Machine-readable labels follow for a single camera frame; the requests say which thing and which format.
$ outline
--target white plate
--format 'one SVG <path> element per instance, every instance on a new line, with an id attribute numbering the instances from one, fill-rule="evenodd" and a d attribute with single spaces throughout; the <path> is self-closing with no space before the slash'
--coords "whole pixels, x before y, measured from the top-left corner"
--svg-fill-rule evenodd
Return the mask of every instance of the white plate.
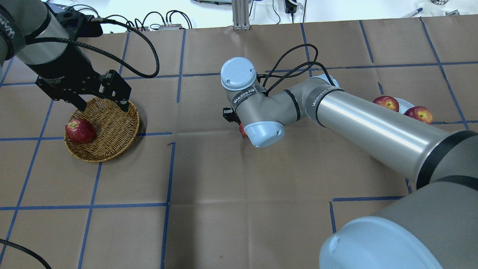
<path id="1" fill-rule="evenodd" d="M 398 113 L 400 113 L 400 114 L 405 114 L 405 112 L 407 110 L 414 107 L 414 105 L 412 105 L 408 101 L 405 101 L 405 100 L 400 99 L 400 98 L 395 98 L 395 99 L 398 101 Z"/>

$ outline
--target red apple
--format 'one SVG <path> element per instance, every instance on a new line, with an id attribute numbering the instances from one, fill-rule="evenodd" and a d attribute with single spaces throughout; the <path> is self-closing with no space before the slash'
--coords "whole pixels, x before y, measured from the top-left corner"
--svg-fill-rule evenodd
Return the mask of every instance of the red apple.
<path id="1" fill-rule="evenodd" d="M 95 137 L 95 128 L 93 125 L 83 119 L 72 119 L 65 126 L 66 135 L 71 142 L 88 143 Z"/>
<path id="2" fill-rule="evenodd" d="M 404 115 L 427 124 L 432 124 L 433 121 L 432 113 L 426 107 L 423 106 L 414 106 L 409 110 L 405 111 Z"/>
<path id="3" fill-rule="evenodd" d="M 239 123 L 239 132 L 242 134 L 242 136 L 247 136 L 246 131 L 244 131 L 244 125 L 242 125 L 242 123 Z"/>
<path id="4" fill-rule="evenodd" d="M 398 112 L 398 101 L 392 96 L 380 96 L 377 97 L 373 102 L 379 106 L 383 106 Z"/>

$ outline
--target dark red apple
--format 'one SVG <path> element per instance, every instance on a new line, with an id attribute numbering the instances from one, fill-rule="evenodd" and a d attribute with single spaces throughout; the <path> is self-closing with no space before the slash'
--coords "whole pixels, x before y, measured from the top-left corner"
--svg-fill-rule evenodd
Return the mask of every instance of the dark red apple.
<path id="1" fill-rule="evenodd" d="M 95 137 L 95 128 L 93 125 L 83 119 L 72 119 L 65 126 L 66 135 L 71 142 L 88 143 Z"/>
<path id="2" fill-rule="evenodd" d="M 432 124 L 433 121 L 432 113 L 426 107 L 423 106 L 414 106 L 409 110 L 405 111 L 404 115 L 427 124 Z"/>
<path id="3" fill-rule="evenodd" d="M 379 106 L 383 106 L 398 112 L 398 101 L 392 96 L 380 96 L 377 97 L 373 102 Z"/>
<path id="4" fill-rule="evenodd" d="M 239 123 L 239 132 L 242 134 L 242 136 L 247 136 L 246 131 L 244 131 L 244 125 L 242 125 L 242 123 Z"/>

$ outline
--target brown basket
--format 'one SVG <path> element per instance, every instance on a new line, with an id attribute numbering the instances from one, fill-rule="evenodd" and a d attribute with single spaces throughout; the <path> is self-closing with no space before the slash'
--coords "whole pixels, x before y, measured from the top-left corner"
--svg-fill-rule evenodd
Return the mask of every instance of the brown basket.
<path id="1" fill-rule="evenodd" d="M 136 106 L 128 101 L 129 110 L 123 112 L 113 101 L 95 97 L 87 102 L 84 112 L 76 110 L 72 119 L 84 119 L 93 124 L 96 135 L 89 143 L 70 141 L 65 132 L 68 151 L 89 163 L 104 162 L 123 153 L 133 142 L 140 128 L 140 115 Z"/>

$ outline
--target marker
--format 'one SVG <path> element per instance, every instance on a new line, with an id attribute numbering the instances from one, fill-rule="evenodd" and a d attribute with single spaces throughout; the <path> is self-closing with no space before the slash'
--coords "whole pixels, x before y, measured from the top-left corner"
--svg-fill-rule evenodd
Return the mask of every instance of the marker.
<path id="1" fill-rule="evenodd" d="M 423 8 L 419 8 L 419 9 L 413 11 L 412 13 L 406 15 L 404 18 L 411 18 L 411 17 L 417 15 L 418 13 L 422 12 L 422 10 L 423 10 Z"/>

